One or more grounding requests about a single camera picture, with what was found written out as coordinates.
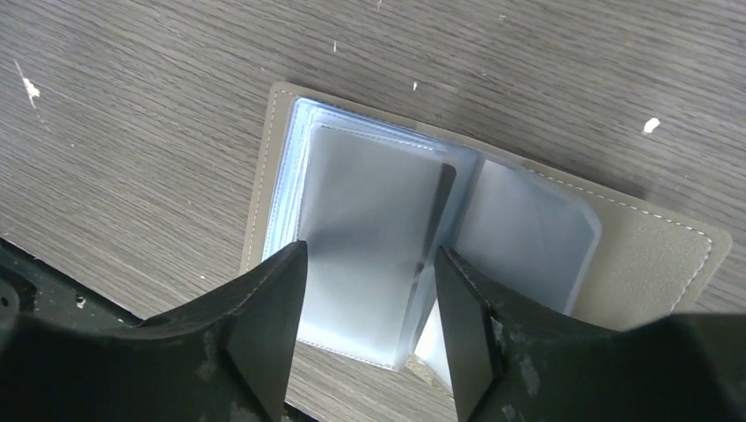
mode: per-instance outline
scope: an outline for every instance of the white paint fleck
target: white paint fleck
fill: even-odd
[[[505,419],[513,420],[516,417],[516,409],[513,409],[513,406],[508,404],[502,407],[502,414],[505,415]]]
[[[526,337],[522,331],[509,331],[508,335],[510,336],[510,339],[513,340],[513,343],[516,343],[517,345],[530,344],[529,338]]]
[[[660,125],[660,124],[661,124],[661,121],[658,120],[656,117],[654,117],[653,119],[650,119],[650,120],[647,121],[647,123],[645,124],[645,126],[642,128],[642,133],[643,134],[652,134],[653,130],[655,130],[655,128],[658,127],[658,125]]]
[[[248,409],[244,409],[232,402],[230,404],[230,415],[228,416],[230,422],[253,422],[259,420],[259,417]]]
[[[205,343],[206,359],[194,371],[203,381],[209,381],[217,372],[217,345],[215,334],[206,331],[202,336]]]
[[[18,69],[18,74],[21,76],[21,81],[24,83],[24,87],[26,88],[26,94],[28,95],[28,101],[31,103],[31,107],[33,107],[34,110],[36,110],[36,105],[33,103],[33,99],[41,96],[41,91],[39,91],[38,88],[33,86],[31,83],[31,80],[29,78],[25,77],[23,75],[23,70],[21,70],[21,66],[16,62],[16,69]]]
[[[526,356],[525,359],[521,360],[521,375],[523,381],[526,383],[529,396],[535,396],[538,393],[538,387],[541,385],[541,380],[538,379],[538,372],[531,363],[531,358]]]
[[[501,351],[505,353],[508,350],[508,342],[505,341],[505,334],[503,333],[503,325],[496,319],[490,318],[492,321],[492,331],[494,332],[494,338],[500,344]]]

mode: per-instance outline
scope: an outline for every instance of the gray wooden surface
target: gray wooden surface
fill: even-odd
[[[278,80],[728,229],[696,310],[746,309],[736,0],[3,0],[0,233],[141,317],[220,285]]]

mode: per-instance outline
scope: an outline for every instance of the card holder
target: card holder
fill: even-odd
[[[304,113],[298,113],[298,107],[303,104],[307,105],[308,114],[311,114],[312,109],[319,113],[320,119],[317,123],[309,121]],[[336,114],[333,118],[327,115],[330,110]],[[365,124],[352,125],[360,120],[349,118],[364,118]],[[572,317],[591,324],[627,330],[671,312],[689,309],[730,249],[730,235],[725,230],[483,142],[496,140],[476,140],[324,92],[294,84],[278,83],[269,93],[239,273],[245,273],[258,265],[264,256],[263,251],[267,248],[276,250],[277,244],[287,243],[294,238],[297,225],[280,224],[286,227],[285,234],[274,228],[278,225],[278,218],[290,218],[294,215],[290,221],[295,222],[300,215],[303,198],[301,193],[304,189],[297,187],[304,186],[302,178],[305,175],[304,166],[308,163],[310,150],[307,143],[297,143],[298,140],[307,140],[308,136],[298,134],[309,133],[316,124],[342,127],[384,139],[397,139],[401,135],[398,131],[405,129],[408,131],[407,136],[416,135],[414,138],[408,137],[408,141],[418,143],[434,139],[456,147],[442,150],[436,145],[437,142],[424,143],[436,149],[436,156],[440,154],[443,162],[456,170],[456,178],[443,210],[442,224],[435,234],[434,244],[449,244],[458,233],[461,227],[458,216],[468,212],[465,209],[465,195],[476,189],[475,179],[483,161],[494,161],[520,173],[522,183],[531,183],[532,179],[541,180],[559,189],[559,192],[569,193],[579,199],[581,204],[588,206],[597,216],[602,228],[595,251],[590,254],[590,262],[586,263],[587,269],[581,277],[582,283],[570,312]],[[458,193],[464,197],[453,197]],[[283,216],[283,213],[279,212],[283,210],[291,211]],[[562,227],[559,222],[554,225]],[[593,228],[592,218],[589,219],[589,227]],[[372,356],[374,359],[385,357],[386,362],[355,356],[358,360],[367,360],[368,363],[378,366],[396,367],[399,365],[402,350],[414,347],[414,341],[418,339],[415,352],[420,355],[419,359],[427,360],[436,375],[447,381],[448,366],[440,340],[442,331],[437,304],[433,307],[432,313],[428,313],[428,304],[435,300],[435,290],[426,288],[428,280],[432,280],[432,277],[431,268],[425,266],[417,282],[412,281],[412,290],[405,311],[409,319],[405,318],[401,327],[398,327],[399,342],[396,351],[391,349],[384,353],[383,350],[379,350],[377,353],[381,353],[380,356]],[[357,313],[365,313],[364,304],[358,307]],[[334,351],[348,356],[355,353],[355,350],[351,349]],[[407,365],[416,361],[411,358],[412,356],[407,360]],[[291,384],[309,381],[307,375],[304,375],[303,381],[296,379],[298,376],[298,373],[294,372],[290,379]],[[356,397],[365,397],[367,392],[356,391],[354,394]],[[296,401],[303,401],[305,398],[291,397]]]
[[[600,233],[574,195],[476,149],[308,98],[289,121],[263,255],[308,244],[301,341],[401,366],[427,323],[442,244],[572,309]]]

